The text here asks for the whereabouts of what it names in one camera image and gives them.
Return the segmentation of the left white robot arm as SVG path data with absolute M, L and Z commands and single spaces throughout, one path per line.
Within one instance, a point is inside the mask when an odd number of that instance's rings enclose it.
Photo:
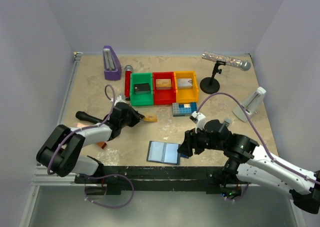
M 92 183 L 98 183 L 104 177 L 103 164 L 93 157 L 82 156 L 82 148 L 112 141 L 123 128 L 134 127 L 145 116 L 125 102 L 116 103 L 103 120 L 83 111 L 77 112 L 76 116 L 93 125 L 78 128 L 57 125 L 36 154 L 36 161 L 47 167 L 49 175 L 65 177 L 74 173 L 85 175 Z

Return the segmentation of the navy blue card holder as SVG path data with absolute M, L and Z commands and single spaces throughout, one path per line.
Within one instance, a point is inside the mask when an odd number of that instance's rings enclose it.
M 147 151 L 147 162 L 180 165 L 181 158 L 188 159 L 185 154 L 178 153 L 180 144 L 150 141 Z

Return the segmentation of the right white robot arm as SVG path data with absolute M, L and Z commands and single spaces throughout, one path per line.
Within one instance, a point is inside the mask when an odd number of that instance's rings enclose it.
M 191 157 L 204 150 L 222 151 L 228 158 L 222 169 L 228 183 L 236 180 L 269 187 L 283 193 L 296 207 L 310 214 L 320 210 L 320 173 L 297 167 L 268 153 L 255 140 L 232 133 L 219 120 L 184 133 L 178 153 Z

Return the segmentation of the gold card from holder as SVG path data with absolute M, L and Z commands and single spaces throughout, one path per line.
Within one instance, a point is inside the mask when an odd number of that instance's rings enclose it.
M 144 119 L 145 122 L 155 123 L 158 121 L 158 117 L 155 114 L 145 114 Z

